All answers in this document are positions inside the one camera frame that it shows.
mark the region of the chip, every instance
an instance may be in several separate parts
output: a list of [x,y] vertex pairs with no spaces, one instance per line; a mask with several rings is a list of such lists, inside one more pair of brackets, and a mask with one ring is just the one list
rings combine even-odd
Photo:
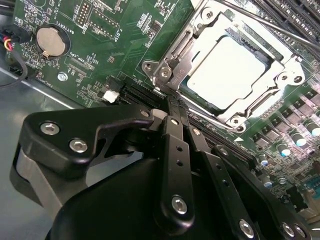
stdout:
[[277,138],[279,138],[279,134],[276,133],[270,126],[266,126],[264,129],[262,129],[262,132],[264,133],[264,135],[266,137],[268,137],[271,140],[276,140]]
[[292,124],[298,124],[302,122],[302,119],[289,108],[285,110],[282,115]]
[[292,170],[297,170],[298,168],[300,168],[300,165],[299,164],[292,164],[291,166],[290,166],[290,168],[292,169]]
[[256,135],[254,135],[254,136],[252,137],[252,139],[253,139],[253,141],[254,141],[258,146],[260,146],[261,148],[264,148],[264,147],[266,147],[267,145],[269,145],[269,142],[268,142],[266,139],[264,139],[264,138],[262,137],[262,135],[259,134],[259,133],[257,133]]
[[314,114],[314,110],[308,104],[306,104],[302,99],[300,99],[295,104],[293,104],[293,106],[305,116]]
[[279,117],[272,121],[272,125],[283,133],[286,133],[290,129],[290,126],[285,124]]
[[315,105],[320,106],[320,95],[315,90],[311,90],[305,96]]
[[161,24],[157,21],[153,21],[150,26],[150,30],[157,33],[161,28]]

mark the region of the surface mount component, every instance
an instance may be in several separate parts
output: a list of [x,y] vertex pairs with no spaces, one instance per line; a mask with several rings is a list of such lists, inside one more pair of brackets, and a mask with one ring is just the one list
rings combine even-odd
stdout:
[[278,146],[276,146],[279,153],[283,157],[287,157],[291,154],[291,150],[288,148],[288,146],[284,143],[280,143]]
[[263,128],[262,132],[264,133],[264,135],[266,137],[268,137],[272,141],[274,141],[280,137],[280,135],[275,130],[273,130],[269,125],[267,125],[265,128]]
[[261,24],[211,0],[200,1],[161,61],[146,60],[142,69],[154,87],[178,92],[193,113],[238,133],[286,86],[305,81],[300,57]]
[[298,147],[302,147],[307,144],[307,140],[300,133],[292,134],[291,138]]
[[49,58],[57,58],[67,54],[71,48],[68,34],[58,25],[40,26],[36,31],[36,47],[38,52]]
[[284,123],[279,117],[271,121],[272,125],[279,131],[286,133],[290,127]]
[[312,136],[320,136],[320,126],[314,122],[309,122],[305,128],[311,133]]

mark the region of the capacitor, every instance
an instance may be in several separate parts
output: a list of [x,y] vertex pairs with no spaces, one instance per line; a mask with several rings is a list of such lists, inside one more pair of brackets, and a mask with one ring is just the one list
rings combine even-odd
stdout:
[[267,158],[266,158],[266,155],[264,155],[264,154],[260,154],[259,156],[258,156],[258,160],[259,160],[259,163],[262,165],[262,166],[268,166],[268,160],[267,160]]
[[276,146],[276,148],[283,157],[289,156],[291,154],[291,150],[285,143],[280,143],[278,146]]
[[270,180],[270,177],[266,174],[263,174],[259,177],[260,181],[262,182],[263,186],[265,186],[267,189],[272,187],[272,182]]
[[291,139],[294,141],[295,145],[297,145],[298,147],[302,147],[307,143],[307,140],[305,140],[300,133],[292,134]]
[[316,171],[317,174],[320,174],[320,162],[319,161],[314,161],[312,163],[312,167]]
[[314,122],[308,123],[305,128],[311,133],[312,136],[320,136],[320,126]]

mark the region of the cable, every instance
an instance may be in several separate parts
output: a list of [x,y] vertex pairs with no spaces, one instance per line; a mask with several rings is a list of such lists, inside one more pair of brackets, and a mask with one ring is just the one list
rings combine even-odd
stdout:
[[22,75],[19,76],[15,81],[0,85],[0,89],[8,88],[8,87],[13,87],[19,83],[21,83],[27,76],[28,76],[28,67],[23,60],[22,56],[14,49],[11,51],[11,55],[13,58],[21,65],[22,68]]
[[12,45],[11,45],[11,39],[5,37],[3,40],[4,40],[5,49],[7,49],[8,51],[12,52],[13,48],[12,48]]
[[268,26],[269,28],[272,28],[272,29],[274,29],[274,30],[276,30],[276,31],[278,31],[278,32],[280,32],[280,33],[282,33],[282,34],[284,34],[284,35],[296,40],[297,42],[299,42],[299,43],[301,43],[301,44],[303,44],[305,46],[308,46],[308,47],[313,48],[313,49],[315,49],[315,50],[320,52],[320,45],[312,43],[312,42],[306,40],[303,37],[295,35],[295,34],[289,32],[289,31],[287,31],[287,30],[285,30],[285,29],[283,29],[283,28],[281,28],[281,27],[279,27],[277,25],[274,25],[274,24],[268,22],[267,20],[263,19],[262,17],[259,17],[258,15],[255,15],[255,14],[243,9],[242,7],[236,6],[236,5],[230,3],[230,2],[228,2],[226,0],[215,0],[215,1],[220,3],[220,4],[223,4],[223,5],[227,6],[228,8],[231,8],[231,9],[233,9],[233,10],[235,10],[235,11],[237,11],[237,12],[239,12],[239,13],[241,13],[241,14],[243,14],[243,15],[251,18],[251,19],[256,20],[257,22],[261,23],[262,25],[265,25],[265,26]]
[[8,6],[13,8],[15,6],[15,1],[14,0],[0,0],[0,5]]
[[0,15],[13,16],[14,9],[11,7],[0,6]]

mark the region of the silver screw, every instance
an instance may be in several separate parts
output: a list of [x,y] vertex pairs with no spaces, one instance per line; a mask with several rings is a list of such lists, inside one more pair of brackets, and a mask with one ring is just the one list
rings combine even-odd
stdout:
[[286,234],[288,234],[290,237],[294,237],[295,236],[295,232],[292,230],[292,228],[286,224],[285,222],[282,223],[282,228],[283,230],[286,232]]
[[63,72],[63,71],[60,71],[60,72],[58,73],[57,78],[58,78],[58,80],[60,80],[61,82],[65,82],[65,81],[68,80],[68,75],[67,75],[65,72]]
[[172,71],[169,67],[163,67],[160,70],[160,74],[164,79],[168,79],[171,77]]
[[303,231],[298,225],[295,224],[294,227],[295,227],[296,231],[297,231],[303,238],[306,238],[306,237],[307,237],[305,231]]
[[283,184],[286,184],[286,183],[287,183],[287,180],[284,177],[280,177],[279,178],[279,184],[283,185]]
[[152,66],[150,63],[146,63],[143,65],[144,70],[146,70],[147,72],[150,72],[152,69]]
[[222,152],[223,155],[228,155],[228,152],[224,148],[220,148],[220,151]]
[[187,211],[188,211],[187,204],[186,204],[186,202],[185,202],[181,197],[174,196],[174,197],[172,198],[171,204],[172,204],[173,209],[174,209],[178,214],[184,215],[184,214],[186,214]]
[[171,122],[174,124],[174,125],[179,125],[179,122],[175,119],[171,119]]
[[202,10],[201,18],[204,24],[209,24],[213,21],[214,12],[211,7],[206,7]]
[[192,129],[195,135],[200,136],[200,131],[198,129]]
[[141,111],[141,114],[145,117],[150,117],[150,114],[146,111]]
[[81,139],[73,139],[69,147],[78,154],[82,154],[88,150],[88,145]]
[[45,122],[40,126],[41,132],[47,135],[56,135],[60,132],[58,125],[52,122]]
[[245,220],[241,219],[239,222],[239,226],[241,231],[249,238],[249,239],[253,239],[255,236],[255,232],[252,229],[252,227],[250,226],[249,223],[247,223]]

